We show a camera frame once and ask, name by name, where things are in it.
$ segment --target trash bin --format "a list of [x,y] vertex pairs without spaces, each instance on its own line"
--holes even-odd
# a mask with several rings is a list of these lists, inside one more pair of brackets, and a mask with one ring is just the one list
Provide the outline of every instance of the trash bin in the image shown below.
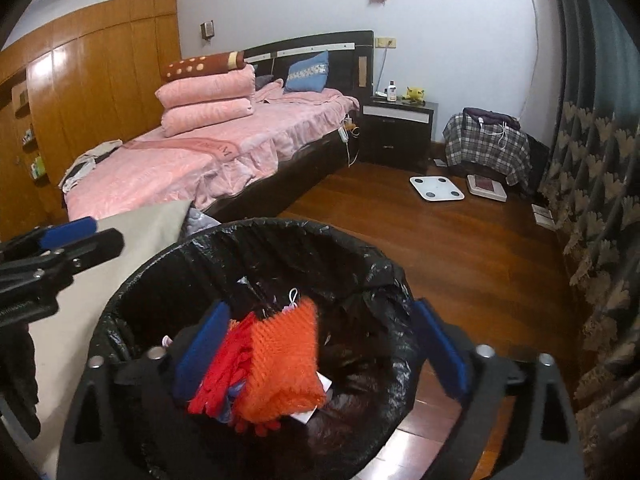
[[[194,416],[224,478],[348,480],[375,457],[412,409],[423,358],[404,272],[380,250],[327,225],[288,219],[224,224],[175,244],[111,298],[89,355],[137,359],[225,301],[235,319],[282,309],[296,288],[318,306],[319,372],[332,398],[302,424],[267,437]],[[140,409],[140,392],[111,386],[113,415],[131,463],[170,478]]]

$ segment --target plaid blanket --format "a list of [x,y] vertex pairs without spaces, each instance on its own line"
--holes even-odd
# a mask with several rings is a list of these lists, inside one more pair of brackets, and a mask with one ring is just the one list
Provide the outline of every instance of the plaid blanket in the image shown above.
[[442,133],[447,164],[463,161],[482,164],[506,176],[509,186],[529,179],[529,141],[527,134],[501,124],[480,124],[468,114],[450,118]]

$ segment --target headboard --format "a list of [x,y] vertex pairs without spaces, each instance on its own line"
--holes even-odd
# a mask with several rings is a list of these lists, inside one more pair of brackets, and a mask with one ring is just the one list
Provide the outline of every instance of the headboard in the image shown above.
[[373,31],[350,30],[277,41],[244,51],[246,62],[256,66],[255,75],[273,73],[287,79],[297,61],[329,51],[327,88],[362,101],[373,95]]

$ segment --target yellow plush toy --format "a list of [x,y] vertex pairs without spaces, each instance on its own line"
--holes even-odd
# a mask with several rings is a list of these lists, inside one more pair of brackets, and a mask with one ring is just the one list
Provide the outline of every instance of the yellow plush toy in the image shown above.
[[412,103],[424,102],[424,88],[408,86],[406,88],[406,95],[402,96],[405,101],[411,101]]

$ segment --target silver bolt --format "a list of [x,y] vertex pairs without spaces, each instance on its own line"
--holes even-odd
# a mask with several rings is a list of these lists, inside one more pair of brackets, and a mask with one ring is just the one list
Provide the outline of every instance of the silver bolt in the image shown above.
[[166,354],[166,349],[165,348],[163,348],[161,346],[154,346],[153,348],[150,348],[147,351],[146,356],[149,359],[152,359],[153,361],[155,361],[157,359],[162,359],[165,354]]
[[87,362],[86,365],[89,368],[100,368],[104,364],[104,357],[101,355],[94,355]]
[[540,361],[545,366],[551,366],[555,363],[553,356],[549,354],[540,354],[538,356],[538,361]]
[[489,345],[478,345],[476,346],[476,353],[480,357],[490,359],[495,355],[495,350],[491,348]]

